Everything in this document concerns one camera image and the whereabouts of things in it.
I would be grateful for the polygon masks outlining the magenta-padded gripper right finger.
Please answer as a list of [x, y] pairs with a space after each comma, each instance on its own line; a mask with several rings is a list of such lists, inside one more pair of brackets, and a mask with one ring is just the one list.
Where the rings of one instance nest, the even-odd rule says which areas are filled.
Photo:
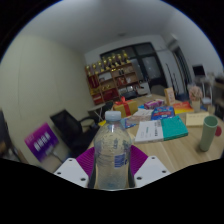
[[140, 188], [157, 181], [170, 172], [156, 156], [147, 156], [136, 146], [131, 146], [128, 183], [130, 188]]

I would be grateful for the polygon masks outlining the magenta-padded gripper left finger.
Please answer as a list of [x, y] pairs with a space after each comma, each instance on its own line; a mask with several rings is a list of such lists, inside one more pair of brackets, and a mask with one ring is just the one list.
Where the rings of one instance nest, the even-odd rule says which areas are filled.
[[94, 148], [90, 148], [77, 158], [68, 158], [54, 174], [78, 186], [93, 189], [96, 184]]

